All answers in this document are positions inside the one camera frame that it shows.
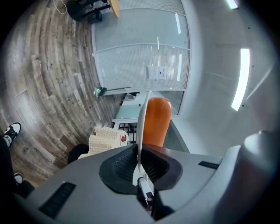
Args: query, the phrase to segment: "sneaker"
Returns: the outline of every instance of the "sneaker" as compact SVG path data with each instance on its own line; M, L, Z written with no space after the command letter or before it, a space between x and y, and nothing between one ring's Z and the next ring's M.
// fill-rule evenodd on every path
M19 122L12 123L3 134L3 138L6 140L7 146L11 147L14 139L21 131L21 124Z
M14 179L15 179L17 185L19 185L23 181L23 175L21 173L14 173Z

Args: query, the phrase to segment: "fluorescent light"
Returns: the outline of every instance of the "fluorescent light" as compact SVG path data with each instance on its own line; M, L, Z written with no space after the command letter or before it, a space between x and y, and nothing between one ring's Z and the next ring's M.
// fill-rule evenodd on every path
M180 27L180 22L179 22L179 17L178 14L175 14L175 18L176 18L176 23L177 23L177 29L178 29L178 34L181 33L181 27Z
M241 63L240 63L240 74L237 90L235 93L234 100L231 107L238 111L242 103L243 97L245 95L249 71L250 71L250 50L249 49L240 49L241 53Z
M178 64L178 72L177 72L177 81L180 81L181 78L181 69L182 68L182 54L179 54L179 64Z
M238 5L236 4L235 0L227 0L227 3L231 9L238 8Z

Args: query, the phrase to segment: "white wall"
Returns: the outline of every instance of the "white wall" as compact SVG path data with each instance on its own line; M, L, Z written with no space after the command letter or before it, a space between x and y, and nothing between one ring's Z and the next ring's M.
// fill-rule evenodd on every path
M277 57L269 37L242 7L229 10L225 0L182 2L190 23L192 64L184 107L180 117L173 122L191 153L221 156L230 146L242 144L248 135L260 129L271 129L274 120L263 119L268 110L256 107L260 103L259 97L251 104L246 97L266 73L271 73L268 77L273 79L279 72ZM201 40L202 53L199 48L193 55L197 40ZM244 107L236 112L231 104L239 79L240 48L250 49L251 68ZM193 66L195 60L201 60L201 68L196 63ZM273 73L270 72L271 67L274 67ZM259 96L268 92L270 86L263 85L262 88ZM269 92L266 99L278 99L275 93ZM266 117L278 113L276 107L270 108Z

